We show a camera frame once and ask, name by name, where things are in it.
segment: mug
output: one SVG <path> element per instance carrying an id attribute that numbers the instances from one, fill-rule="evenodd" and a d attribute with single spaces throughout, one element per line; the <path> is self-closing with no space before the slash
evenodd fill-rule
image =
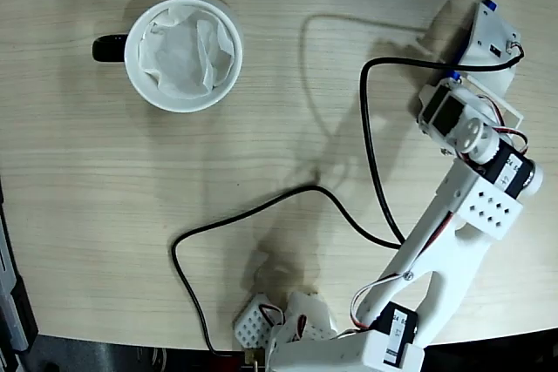
<path id="1" fill-rule="evenodd" d="M 235 59 L 225 81 L 210 93 L 198 98 L 173 98 L 162 93 L 157 82 L 140 68 L 140 41 L 149 23 L 169 7 L 182 4 L 194 6 L 216 15 L 227 28 L 235 47 Z M 166 0 L 146 10 L 128 34 L 104 35 L 93 42 L 92 55 L 102 63 L 124 62 L 128 78 L 136 91 L 152 105 L 170 112 L 196 112 L 223 99 L 238 78 L 242 67 L 243 36 L 238 19 L 226 4 L 218 0 Z"/>

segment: black cable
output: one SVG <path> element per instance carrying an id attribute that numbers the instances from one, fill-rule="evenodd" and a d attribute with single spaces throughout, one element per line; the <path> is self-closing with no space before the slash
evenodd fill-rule
<path id="1" fill-rule="evenodd" d="M 366 157 L 368 158 L 368 166 L 370 168 L 372 176 L 372 184 L 374 185 L 374 189 L 376 190 L 378 203 L 380 205 L 380 208 L 382 209 L 382 213 L 384 213 L 385 221 L 387 222 L 388 226 L 390 226 L 390 229 L 393 231 L 393 234 L 400 243 L 405 242 L 405 237 L 403 236 L 395 220 L 393 219 L 391 210 L 387 204 L 387 201 L 385 200 L 384 188 L 382 187 L 382 180 L 380 179 L 378 165 L 376 164 L 376 156 L 374 155 L 374 145 L 372 144 L 372 132 L 370 128 L 370 115 L 368 113 L 368 72 L 375 65 L 381 64 L 402 64 L 433 70 L 453 70 L 467 72 L 500 71 L 505 70 L 509 67 L 513 67 L 514 65 L 518 64 L 524 57 L 525 53 L 523 52 L 523 49 L 520 49 L 520 54 L 517 57 L 512 58 L 507 63 L 497 65 L 445 64 L 401 57 L 373 58 L 364 65 L 360 73 L 360 114 L 363 122 L 363 135 L 364 146 L 366 147 Z"/>
<path id="2" fill-rule="evenodd" d="M 383 188 L 382 188 L 382 185 L 381 185 L 381 180 L 380 180 L 379 173 L 378 173 L 378 167 L 376 165 L 376 158 L 374 156 L 374 148 L 373 148 L 373 144 L 372 144 L 371 128 L 370 128 L 370 116 L 369 116 L 369 113 L 368 113 L 368 98 L 367 98 L 367 81 L 368 81 L 368 72 L 370 71 L 370 69 L 373 66 L 380 65 L 380 64 L 403 64 L 403 65 L 411 65 L 411 66 L 415 66 L 415 67 L 424 67 L 424 68 L 427 68 L 427 69 L 434 69 L 434 70 L 454 70 L 454 71 L 469 71 L 469 72 L 471 72 L 471 71 L 500 71 L 500 70 L 505 70 L 506 68 L 512 67 L 513 65 L 516 65 L 517 63 L 520 62 L 520 60 L 523 57 L 524 57 L 524 53 L 523 53 L 523 50 L 521 50 L 521 53 L 518 57 L 515 57 L 515 58 L 511 59 L 507 63 L 498 64 L 498 65 L 475 66 L 475 65 L 442 64 L 442 63 L 434 63 L 434 62 L 429 62 L 429 61 L 415 60 L 415 59 L 411 59 L 411 58 L 399 58 L 399 57 L 375 58 L 375 59 L 372 59 L 371 61 L 369 61 L 368 63 L 366 63 L 364 65 L 364 67 L 361 71 L 361 76 L 360 76 L 360 105 L 361 105 L 361 115 L 362 115 L 362 120 L 363 120 L 363 132 L 364 132 L 364 143 L 365 143 L 365 146 L 366 146 L 366 154 L 367 154 L 367 157 L 368 157 L 369 167 L 371 169 L 372 182 L 373 182 L 374 187 L 376 189 L 376 194 L 378 196 L 378 201 L 380 203 L 380 207 L 382 208 L 384 216 L 385 216 L 386 220 L 388 221 L 388 224 L 390 225 L 391 230 L 394 232 L 394 234 L 396 235 L 398 240 L 400 240 L 401 242 L 404 242 L 405 238 L 403 237 L 403 234 L 401 234 L 401 232 L 399 231 L 399 229 L 398 229 L 398 227 L 395 223 L 395 220 L 391 216 L 390 208 L 388 207 L 387 201 L 385 200 L 384 191 L 383 191 Z M 191 231 L 188 231 L 186 233 L 183 233 L 183 234 L 179 235 L 173 241 L 173 244 L 171 246 L 171 258 L 172 258 L 172 261 L 173 261 L 174 268 L 176 269 L 176 272 L 180 276 L 180 280 L 182 281 L 182 284 L 184 285 L 188 294 L 190 295 L 190 298 L 192 299 L 192 303 L 194 304 L 196 313 L 197 313 L 197 315 L 199 317 L 199 320 L 200 320 L 200 325 L 201 325 L 201 331 L 203 333 L 203 338 L 205 340 L 206 345 L 208 346 L 208 350 L 213 355 L 231 356 L 229 354 L 223 354 L 223 353 L 217 352 L 214 349 L 213 344 L 211 343 L 211 339 L 209 337 L 209 331 L 208 331 L 208 323 L 206 321 L 205 315 L 203 314 L 203 309 L 201 308 L 200 301 L 198 300 L 198 297 L 196 296 L 194 289 L 190 285 L 188 279 L 186 278 L 186 276 L 184 275 L 184 272 L 182 271 L 182 268 L 180 267 L 180 262 L 178 260 L 178 254 L 176 252 L 176 250 L 178 248 L 178 245 L 182 241 L 184 241 L 185 239 L 187 239 L 189 237 L 192 237 L 193 235 L 196 235 L 198 233 L 204 233 L 206 231 L 213 230 L 215 228 L 224 227 L 224 226 L 227 226 L 229 224 L 233 224 L 236 221 L 245 220 L 246 218 L 251 217 L 252 215 L 255 215 L 257 213 L 260 213 L 261 211 L 263 211 L 263 210 L 265 210 L 265 209 L 267 209 L 267 208 L 269 208 L 269 207 L 271 207 L 275 204 L 278 204 L 279 202 L 282 202 L 282 201 L 284 201 L 284 200 L 286 200 L 286 199 L 288 199 L 292 196 L 298 195 L 300 193 L 309 192 L 309 191 L 315 191 L 315 192 L 322 193 L 327 198 L 329 198 L 331 200 L 331 202 L 333 202 L 335 204 L 335 206 L 337 207 L 339 212 L 345 217 L 347 222 L 349 222 L 350 226 L 353 227 L 355 229 L 355 231 L 357 231 L 357 233 L 362 235 L 365 239 L 373 242 L 374 244 L 378 244 L 378 245 L 383 246 L 383 247 L 394 248 L 394 249 L 399 249 L 400 248 L 399 244 L 390 243 L 389 241 L 379 239 L 378 237 L 375 237 L 375 236 L 371 235 L 370 233 L 368 233 L 366 230 L 364 230 L 350 216 L 350 214 L 344 208 L 343 204 L 341 204 L 341 202 L 335 197 L 335 195 L 333 193 L 331 193 L 327 189 L 325 189 L 321 186 L 318 186 L 318 185 L 306 185 L 306 186 L 299 186 L 299 187 L 296 187 L 294 189 L 290 189 L 289 191 L 287 191 L 285 193 L 282 193 L 281 195 L 273 198 L 272 200 L 269 200 L 269 201 L 257 206 L 256 208 L 250 209 L 250 210 L 248 210 L 244 213 L 240 213 L 240 214 L 235 215 L 233 217 L 227 218 L 225 220 L 217 221 L 217 222 L 214 222 L 212 224 L 208 224 L 208 225 L 203 226 L 203 227 L 195 228 L 194 230 L 191 230 Z"/>
<path id="3" fill-rule="evenodd" d="M 224 227 L 224 226 L 227 226 L 229 224 L 233 224 L 236 221 L 245 220 L 246 218 L 251 217 L 252 215 L 256 215 L 257 213 L 260 213 L 261 211 L 269 208 L 270 206 L 278 204 L 279 202 L 282 202 L 282 201 L 284 201 L 284 200 L 286 200 L 286 199 L 288 199 L 292 196 L 298 195 L 299 193 L 309 192 L 309 191 L 320 192 L 323 195 L 325 195 L 327 198 L 329 198 L 331 200 L 331 202 L 333 202 L 335 204 L 335 206 L 337 207 L 339 212 L 344 216 L 344 218 L 347 220 L 347 222 L 349 222 L 350 226 L 353 227 L 355 229 L 355 231 L 357 231 L 357 233 L 362 235 L 365 239 L 371 241 L 374 244 L 378 244 L 379 246 L 394 248 L 394 249 L 400 248 L 399 244 L 390 243 L 389 241 L 379 239 L 378 237 L 375 237 L 372 234 L 368 233 L 366 230 L 364 230 L 350 216 L 350 214 L 344 208 L 343 204 L 341 204 L 341 202 L 336 198 L 336 196 L 333 193 L 331 193 L 327 189 L 325 189 L 321 186 L 318 186 L 318 185 L 306 185 L 306 186 L 295 187 L 294 189 L 290 189 L 287 192 L 282 193 L 279 196 L 273 198 L 272 200 L 268 200 L 267 202 L 257 206 L 256 208 L 249 209 L 248 211 L 245 211 L 244 213 L 239 213 L 238 215 L 235 215 L 235 216 L 230 217 L 230 218 L 226 218 L 225 220 L 217 221 L 217 222 L 214 222 L 212 224 L 208 224 L 208 225 L 203 226 L 203 227 L 198 227 L 198 228 L 195 228 L 194 230 L 191 230 L 191 231 L 188 231 L 186 233 L 183 233 L 183 234 L 179 235 L 173 241 L 173 244 L 171 246 L 171 257 L 172 257 L 172 260 L 173 260 L 173 265 L 174 265 L 174 268 L 176 269 L 176 272 L 180 276 L 180 280 L 184 284 L 184 287 L 188 291 L 188 294 L 190 295 L 190 298 L 192 299 L 192 303 L 194 304 L 195 310 L 198 314 L 198 317 L 200 318 L 200 325 L 201 325 L 201 331 L 203 333 L 203 338 L 204 338 L 204 340 L 205 340 L 205 342 L 208 346 L 209 351 L 212 354 L 218 355 L 218 356 L 229 356 L 229 355 L 224 355 L 224 354 L 221 354 L 221 353 L 217 352 L 214 349 L 213 345 L 211 344 L 211 339 L 209 338 L 209 332 L 208 332 L 208 324 L 206 322 L 206 317 L 203 314 L 203 309 L 201 309 L 200 302 L 198 301 L 198 298 L 195 295 L 194 289 L 192 288 L 192 286 L 188 282 L 188 279 L 186 278 L 186 276 L 184 275 L 184 272 L 182 271 L 182 268 L 180 267 L 180 263 L 179 263 L 179 260 L 178 260 L 178 255 L 176 253 L 176 249 L 177 249 L 178 245 L 182 241 L 187 239 L 188 237 L 192 237 L 193 235 L 196 235 L 196 234 L 199 234 L 199 233 L 204 233 L 206 231 L 213 230 L 215 228 Z"/>

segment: white tissue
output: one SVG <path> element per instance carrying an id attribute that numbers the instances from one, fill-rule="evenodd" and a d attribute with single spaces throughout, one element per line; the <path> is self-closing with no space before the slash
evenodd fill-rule
<path id="1" fill-rule="evenodd" d="M 139 42 L 139 66 L 173 98 L 207 95 L 222 84 L 235 60 L 223 22 L 194 6 L 172 6 L 147 26 Z"/>

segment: mug handle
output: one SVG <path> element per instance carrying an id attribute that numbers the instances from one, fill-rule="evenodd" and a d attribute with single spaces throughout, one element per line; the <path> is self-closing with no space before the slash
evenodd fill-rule
<path id="1" fill-rule="evenodd" d="M 92 55 L 101 63 L 123 63 L 127 34 L 104 35 L 93 41 Z"/>

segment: wooden table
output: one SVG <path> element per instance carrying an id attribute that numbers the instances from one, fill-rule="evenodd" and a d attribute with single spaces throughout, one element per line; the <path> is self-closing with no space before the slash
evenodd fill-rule
<path id="1" fill-rule="evenodd" d="M 245 32 L 242 74 L 222 102 L 191 115 L 155 109 L 122 65 L 91 58 L 95 37 L 128 30 L 159 1 L 1 2 L 4 209 L 43 334 L 203 348 L 170 241 L 316 172 L 358 222 L 393 240 L 364 155 L 360 69 L 370 57 L 424 57 L 418 44 L 436 57 L 477 0 L 223 0 Z M 558 326 L 558 0 L 494 1 L 523 35 L 527 58 L 508 99 L 526 116 L 546 180 L 437 342 Z M 378 163 L 404 232 L 451 164 L 408 111 L 430 74 L 387 66 L 371 75 Z M 290 289 L 318 290 L 348 326 L 353 292 L 392 256 L 315 193 L 180 247 L 222 349 L 235 345 L 232 321 L 256 291 L 280 302 Z M 426 283 L 398 301 L 416 307 Z"/>

